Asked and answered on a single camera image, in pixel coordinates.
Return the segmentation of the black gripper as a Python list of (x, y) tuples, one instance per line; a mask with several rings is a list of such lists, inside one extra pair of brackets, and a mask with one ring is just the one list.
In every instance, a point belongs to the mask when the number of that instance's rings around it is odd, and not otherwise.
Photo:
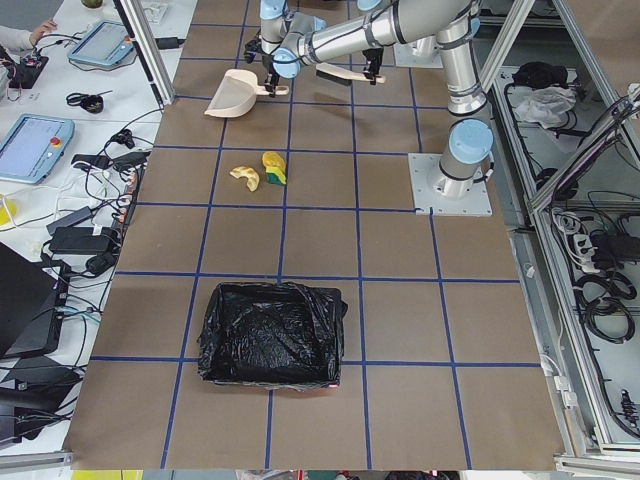
[(262, 65), (266, 69), (266, 77), (264, 81), (265, 90), (269, 97), (274, 98), (276, 96), (276, 88), (279, 86), (280, 75), (275, 70), (273, 56), (263, 54)]
[(379, 74), (381, 65), (383, 63), (383, 49), (382, 48), (370, 48), (363, 50), (362, 54), (365, 57), (366, 63), (363, 69), (363, 74), (367, 75), (369, 84), (372, 86), (377, 85), (377, 75)]

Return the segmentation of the person hand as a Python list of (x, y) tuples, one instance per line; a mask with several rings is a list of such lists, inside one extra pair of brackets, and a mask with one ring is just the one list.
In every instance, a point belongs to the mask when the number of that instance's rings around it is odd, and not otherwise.
[(35, 27), (29, 36), (32, 46), (36, 46), (38, 42), (47, 34), (53, 33), (58, 28), (58, 24), (52, 18), (44, 20), (40, 25)]

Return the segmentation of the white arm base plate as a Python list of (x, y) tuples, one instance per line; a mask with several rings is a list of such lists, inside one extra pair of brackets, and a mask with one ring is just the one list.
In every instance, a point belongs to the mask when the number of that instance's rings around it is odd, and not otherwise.
[(417, 215), (490, 217), (493, 214), (485, 181), (477, 169), (472, 179), (453, 180), (440, 169), (441, 154), (410, 153), (408, 165)]

